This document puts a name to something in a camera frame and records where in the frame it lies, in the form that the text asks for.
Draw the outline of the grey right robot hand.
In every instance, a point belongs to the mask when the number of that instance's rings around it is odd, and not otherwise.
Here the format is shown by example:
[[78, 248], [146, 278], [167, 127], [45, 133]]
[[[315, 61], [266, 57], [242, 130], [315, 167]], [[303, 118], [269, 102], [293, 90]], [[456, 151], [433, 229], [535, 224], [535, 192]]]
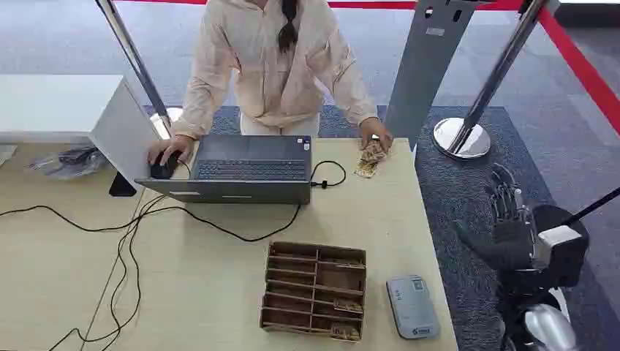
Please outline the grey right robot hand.
[[501, 271], [525, 271], [532, 268], [532, 212], [513, 174], [504, 166], [491, 166], [492, 185], [486, 186], [494, 228], [491, 232], [492, 262]]

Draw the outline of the person's left hand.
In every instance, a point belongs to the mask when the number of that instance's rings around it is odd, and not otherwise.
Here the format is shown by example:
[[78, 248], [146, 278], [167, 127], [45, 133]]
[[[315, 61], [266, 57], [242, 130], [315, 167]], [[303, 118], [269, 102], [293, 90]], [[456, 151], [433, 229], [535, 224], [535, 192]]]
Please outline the person's left hand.
[[371, 117], [363, 120], [359, 124], [359, 131], [362, 149], [368, 145], [373, 135], [378, 137], [383, 151], [388, 152], [391, 149], [393, 144], [393, 136], [377, 117]]

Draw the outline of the person's right hand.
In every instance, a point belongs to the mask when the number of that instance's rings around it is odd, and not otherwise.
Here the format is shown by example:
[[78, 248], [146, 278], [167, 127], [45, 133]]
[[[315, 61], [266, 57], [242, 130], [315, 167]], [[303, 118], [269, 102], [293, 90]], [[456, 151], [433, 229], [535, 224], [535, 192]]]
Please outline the person's right hand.
[[147, 161], [149, 165], [159, 163], [165, 165], [172, 154], [180, 151], [179, 161], [187, 161], [194, 149], [196, 140], [186, 135], [175, 135], [168, 140], [159, 140], [148, 150]]

